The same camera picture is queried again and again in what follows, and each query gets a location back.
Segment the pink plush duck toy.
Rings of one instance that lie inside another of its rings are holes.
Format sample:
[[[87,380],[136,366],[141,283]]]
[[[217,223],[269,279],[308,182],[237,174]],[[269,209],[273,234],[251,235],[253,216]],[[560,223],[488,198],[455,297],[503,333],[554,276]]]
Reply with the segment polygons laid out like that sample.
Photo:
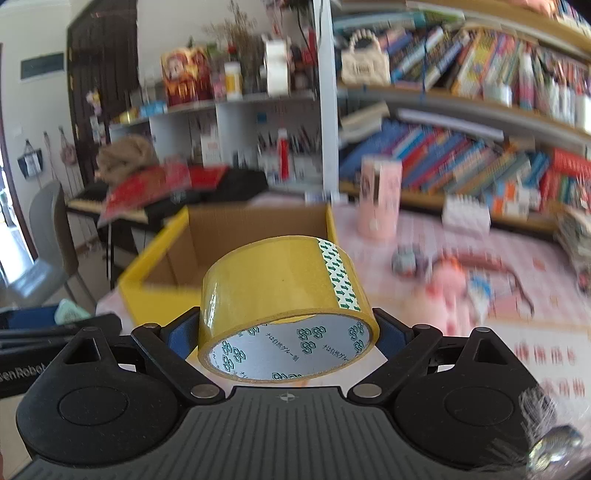
[[[414,294],[413,322],[431,325],[446,336],[468,336],[473,321],[467,287],[467,273],[459,261],[440,259],[430,279]]]

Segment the yellow tape roll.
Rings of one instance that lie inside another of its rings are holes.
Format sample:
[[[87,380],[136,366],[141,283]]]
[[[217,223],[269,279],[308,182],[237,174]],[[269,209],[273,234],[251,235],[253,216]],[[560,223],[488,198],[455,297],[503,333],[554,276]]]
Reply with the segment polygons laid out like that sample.
[[[380,327],[348,254],[318,237],[237,248],[204,276],[197,358],[222,377],[308,380],[363,358]]]

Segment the blue packet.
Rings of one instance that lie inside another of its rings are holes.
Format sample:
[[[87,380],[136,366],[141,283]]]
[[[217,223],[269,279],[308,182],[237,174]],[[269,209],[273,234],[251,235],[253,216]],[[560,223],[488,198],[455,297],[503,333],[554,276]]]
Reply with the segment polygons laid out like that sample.
[[[471,272],[468,277],[467,296],[472,303],[475,325],[483,325],[492,304],[492,290],[485,275]]]

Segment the yellow cardboard box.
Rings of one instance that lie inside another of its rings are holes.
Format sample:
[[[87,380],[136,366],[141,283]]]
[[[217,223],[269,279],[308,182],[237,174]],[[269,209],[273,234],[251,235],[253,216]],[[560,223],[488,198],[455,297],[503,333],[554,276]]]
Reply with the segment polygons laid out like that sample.
[[[218,259],[249,243],[285,235],[335,243],[331,207],[230,203],[181,209],[119,277],[133,324],[165,325],[197,307],[204,275]]]

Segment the grey chair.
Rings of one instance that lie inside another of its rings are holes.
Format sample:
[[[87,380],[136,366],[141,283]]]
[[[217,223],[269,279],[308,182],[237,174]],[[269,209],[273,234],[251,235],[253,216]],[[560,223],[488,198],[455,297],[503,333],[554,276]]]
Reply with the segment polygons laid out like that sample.
[[[72,277],[96,306],[96,300],[79,273],[78,255],[59,181],[51,181],[39,190],[29,209],[29,221],[37,258],[1,293],[1,309],[40,307],[60,289],[76,301],[68,284]]]

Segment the pink cartoon desk mat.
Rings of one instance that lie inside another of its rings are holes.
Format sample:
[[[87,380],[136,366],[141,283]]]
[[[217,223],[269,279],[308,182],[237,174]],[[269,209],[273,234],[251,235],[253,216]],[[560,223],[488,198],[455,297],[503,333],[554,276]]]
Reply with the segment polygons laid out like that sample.
[[[355,207],[332,216],[370,304],[447,335],[489,327],[562,407],[590,412],[590,299],[559,247],[501,230],[465,235],[408,212],[396,239],[377,242],[356,230]]]

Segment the pink cylindrical humidifier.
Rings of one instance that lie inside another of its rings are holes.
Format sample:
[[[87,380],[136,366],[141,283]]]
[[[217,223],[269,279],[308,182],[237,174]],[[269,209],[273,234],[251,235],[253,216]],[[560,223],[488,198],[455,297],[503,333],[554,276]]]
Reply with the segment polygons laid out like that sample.
[[[396,238],[402,175],[402,163],[392,157],[363,157],[358,216],[358,231],[363,237],[380,242]]]

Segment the white quilted purse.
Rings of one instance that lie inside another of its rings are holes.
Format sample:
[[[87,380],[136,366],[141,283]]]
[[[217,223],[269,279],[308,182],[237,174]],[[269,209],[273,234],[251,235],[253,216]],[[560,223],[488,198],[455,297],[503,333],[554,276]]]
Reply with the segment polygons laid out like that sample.
[[[442,223],[447,229],[485,236],[490,233],[491,216],[489,208],[478,199],[450,195],[445,197]]]

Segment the red patterned paper sheet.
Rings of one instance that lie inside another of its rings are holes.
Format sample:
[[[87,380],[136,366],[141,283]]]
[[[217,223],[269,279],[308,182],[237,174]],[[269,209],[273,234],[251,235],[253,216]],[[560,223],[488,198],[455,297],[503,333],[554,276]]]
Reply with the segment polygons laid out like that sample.
[[[214,191],[228,170],[226,165],[203,167],[182,161],[145,168],[108,190],[98,225],[107,225],[126,213],[177,193]]]

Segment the black keyboard piano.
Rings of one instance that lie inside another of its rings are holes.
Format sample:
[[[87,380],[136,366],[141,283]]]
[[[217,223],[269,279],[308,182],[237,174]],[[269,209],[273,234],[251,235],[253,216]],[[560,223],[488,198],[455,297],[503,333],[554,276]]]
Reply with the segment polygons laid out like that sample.
[[[66,202],[66,211],[98,227],[121,220],[155,230],[186,206],[252,200],[269,190],[262,171],[228,166],[150,167],[110,187],[87,185]]]

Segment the brown folded cloth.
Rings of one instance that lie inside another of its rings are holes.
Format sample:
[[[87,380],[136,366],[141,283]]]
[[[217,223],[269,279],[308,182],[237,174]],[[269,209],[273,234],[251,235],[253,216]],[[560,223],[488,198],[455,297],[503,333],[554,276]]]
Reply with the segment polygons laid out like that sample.
[[[151,141],[131,134],[98,150],[95,177],[109,186],[116,186],[134,173],[158,163]]]

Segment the stack of magazines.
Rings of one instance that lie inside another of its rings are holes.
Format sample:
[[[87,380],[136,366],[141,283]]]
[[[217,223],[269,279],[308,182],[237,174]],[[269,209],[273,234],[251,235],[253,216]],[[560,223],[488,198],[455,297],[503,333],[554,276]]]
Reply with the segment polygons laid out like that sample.
[[[590,215],[571,206],[565,206],[557,216],[555,235],[565,250],[576,273],[581,294],[590,296]]]

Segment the white shelf unit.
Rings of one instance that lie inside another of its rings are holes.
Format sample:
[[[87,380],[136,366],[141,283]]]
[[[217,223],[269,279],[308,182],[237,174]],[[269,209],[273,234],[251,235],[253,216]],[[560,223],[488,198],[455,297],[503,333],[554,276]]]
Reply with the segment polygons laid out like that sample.
[[[339,192],[335,98],[311,90],[200,101],[109,126],[112,141],[151,141],[157,157],[262,170],[273,189]]]

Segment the wooden bookshelf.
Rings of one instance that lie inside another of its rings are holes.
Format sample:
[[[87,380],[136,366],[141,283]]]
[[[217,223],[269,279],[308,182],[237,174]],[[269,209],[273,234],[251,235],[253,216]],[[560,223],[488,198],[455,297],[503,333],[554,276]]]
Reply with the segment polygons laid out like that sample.
[[[401,201],[486,203],[501,224],[551,232],[590,172],[590,21],[571,1],[332,1],[318,45],[335,98],[339,186],[362,160],[403,165]],[[373,31],[391,84],[342,83],[342,50]]]

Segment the red fortune god box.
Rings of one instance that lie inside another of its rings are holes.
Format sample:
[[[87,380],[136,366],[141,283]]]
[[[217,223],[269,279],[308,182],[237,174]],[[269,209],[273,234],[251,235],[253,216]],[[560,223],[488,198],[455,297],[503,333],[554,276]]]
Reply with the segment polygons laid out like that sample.
[[[204,47],[175,49],[163,54],[160,61],[169,107],[213,98],[211,68]]]

